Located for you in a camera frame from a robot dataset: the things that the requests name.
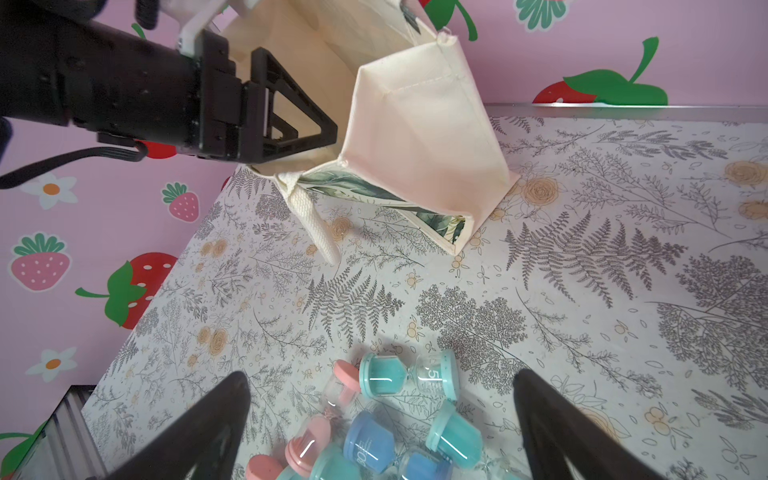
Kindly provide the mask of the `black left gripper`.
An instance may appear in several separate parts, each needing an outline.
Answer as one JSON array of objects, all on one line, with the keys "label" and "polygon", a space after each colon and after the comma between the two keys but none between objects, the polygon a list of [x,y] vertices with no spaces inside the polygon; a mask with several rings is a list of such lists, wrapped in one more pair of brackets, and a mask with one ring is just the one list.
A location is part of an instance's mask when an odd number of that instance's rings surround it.
[{"label": "black left gripper", "polygon": [[251,53],[241,109],[224,37],[205,31],[186,56],[78,11],[59,1],[2,2],[2,116],[223,161],[270,162],[336,143],[336,123],[267,49]]}]

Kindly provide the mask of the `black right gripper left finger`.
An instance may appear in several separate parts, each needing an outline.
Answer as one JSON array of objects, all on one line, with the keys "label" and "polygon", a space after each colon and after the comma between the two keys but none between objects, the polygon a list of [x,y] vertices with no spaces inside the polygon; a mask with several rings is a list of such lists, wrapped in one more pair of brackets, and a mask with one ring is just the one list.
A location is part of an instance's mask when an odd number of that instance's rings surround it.
[{"label": "black right gripper left finger", "polygon": [[251,404],[235,371],[203,396],[110,479],[230,479]]}]

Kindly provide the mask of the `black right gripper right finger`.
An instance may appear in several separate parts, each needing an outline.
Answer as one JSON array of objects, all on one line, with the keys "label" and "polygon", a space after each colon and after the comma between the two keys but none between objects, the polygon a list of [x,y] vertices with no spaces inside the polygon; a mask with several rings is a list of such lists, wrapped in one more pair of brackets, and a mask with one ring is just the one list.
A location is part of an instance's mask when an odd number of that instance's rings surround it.
[{"label": "black right gripper right finger", "polygon": [[532,478],[659,479],[530,369],[513,380],[513,398]]}]

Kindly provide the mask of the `canvas tote bag floral print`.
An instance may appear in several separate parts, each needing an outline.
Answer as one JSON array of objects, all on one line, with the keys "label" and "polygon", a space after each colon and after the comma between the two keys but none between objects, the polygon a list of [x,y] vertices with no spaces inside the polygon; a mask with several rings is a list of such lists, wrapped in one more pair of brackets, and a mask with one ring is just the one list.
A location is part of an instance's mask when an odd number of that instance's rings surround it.
[{"label": "canvas tote bag floral print", "polygon": [[337,125],[334,143],[254,166],[330,264],[311,193],[398,210],[458,254],[517,182],[459,39],[402,1],[246,1],[224,32],[237,70],[268,50]]}]

